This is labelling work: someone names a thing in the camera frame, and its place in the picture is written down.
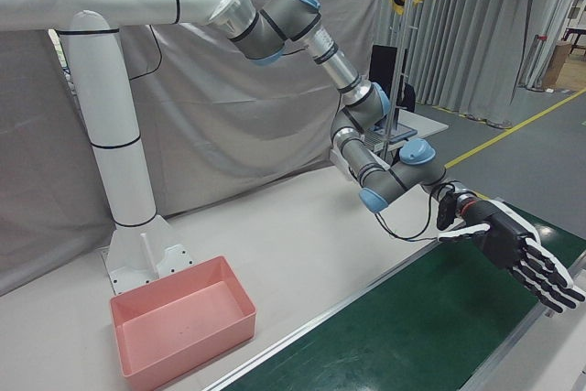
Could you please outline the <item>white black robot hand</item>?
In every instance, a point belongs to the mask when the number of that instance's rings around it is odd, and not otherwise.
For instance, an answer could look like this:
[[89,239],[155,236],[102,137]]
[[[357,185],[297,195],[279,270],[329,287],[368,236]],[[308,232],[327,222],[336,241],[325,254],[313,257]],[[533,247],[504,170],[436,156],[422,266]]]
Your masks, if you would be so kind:
[[585,292],[541,244],[535,226],[504,203],[449,191],[439,201],[437,227],[442,242],[471,239],[494,266],[551,310],[561,313],[585,301]]

